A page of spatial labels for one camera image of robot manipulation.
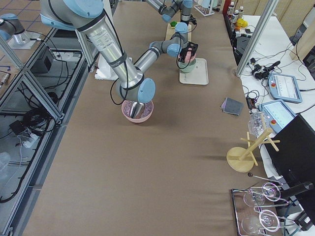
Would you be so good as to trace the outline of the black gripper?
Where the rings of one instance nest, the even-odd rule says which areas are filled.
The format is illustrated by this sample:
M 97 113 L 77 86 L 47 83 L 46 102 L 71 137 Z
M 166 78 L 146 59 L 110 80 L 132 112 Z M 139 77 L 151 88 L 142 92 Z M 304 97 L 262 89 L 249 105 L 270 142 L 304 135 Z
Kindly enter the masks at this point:
M 188 51 L 192 51 L 193 53 L 196 54 L 198 49 L 198 44 L 193 43 L 193 42 L 188 42 L 187 47 L 181 50 L 179 56 L 178 56 L 178 62 L 185 62 L 185 56 Z

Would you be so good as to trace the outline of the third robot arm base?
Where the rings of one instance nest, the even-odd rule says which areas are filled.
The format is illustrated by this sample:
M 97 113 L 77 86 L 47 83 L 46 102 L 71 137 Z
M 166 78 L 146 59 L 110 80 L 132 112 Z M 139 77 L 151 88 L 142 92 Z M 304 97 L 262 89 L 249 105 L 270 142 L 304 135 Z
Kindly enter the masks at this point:
M 34 44 L 30 34 L 13 13 L 0 16 L 0 36 L 8 41 L 11 49 L 30 50 Z

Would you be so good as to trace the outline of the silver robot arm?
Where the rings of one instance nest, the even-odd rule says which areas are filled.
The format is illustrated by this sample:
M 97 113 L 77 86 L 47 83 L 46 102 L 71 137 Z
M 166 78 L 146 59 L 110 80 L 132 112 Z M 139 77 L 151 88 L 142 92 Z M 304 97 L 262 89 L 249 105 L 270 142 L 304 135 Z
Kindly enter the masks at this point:
M 42 0 L 42 23 L 62 30 L 78 30 L 85 34 L 118 76 L 117 93 L 123 100 L 150 102 L 156 91 L 153 79 L 144 72 L 161 54 L 175 57 L 178 62 L 190 63 L 195 58 L 198 45 L 189 41 L 188 25 L 193 22 L 191 0 L 175 0 L 166 6 L 158 0 L 151 5 L 166 22 L 181 12 L 181 20 L 169 40 L 152 42 L 148 50 L 132 63 L 122 48 L 116 30 L 101 0 Z

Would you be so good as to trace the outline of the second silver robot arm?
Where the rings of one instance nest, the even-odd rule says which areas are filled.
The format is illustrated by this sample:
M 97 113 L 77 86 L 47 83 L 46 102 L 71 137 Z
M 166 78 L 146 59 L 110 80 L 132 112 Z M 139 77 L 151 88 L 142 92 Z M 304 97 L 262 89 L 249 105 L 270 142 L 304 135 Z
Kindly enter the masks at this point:
M 166 6 L 159 0 L 146 0 L 146 3 L 153 7 L 167 23 L 170 23 L 174 15 L 180 11 L 180 22 L 187 25 L 189 23 L 197 25 L 196 19 L 191 14 L 191 10 L 193 8 L 192 0 L 173 0 L 170 6 Z

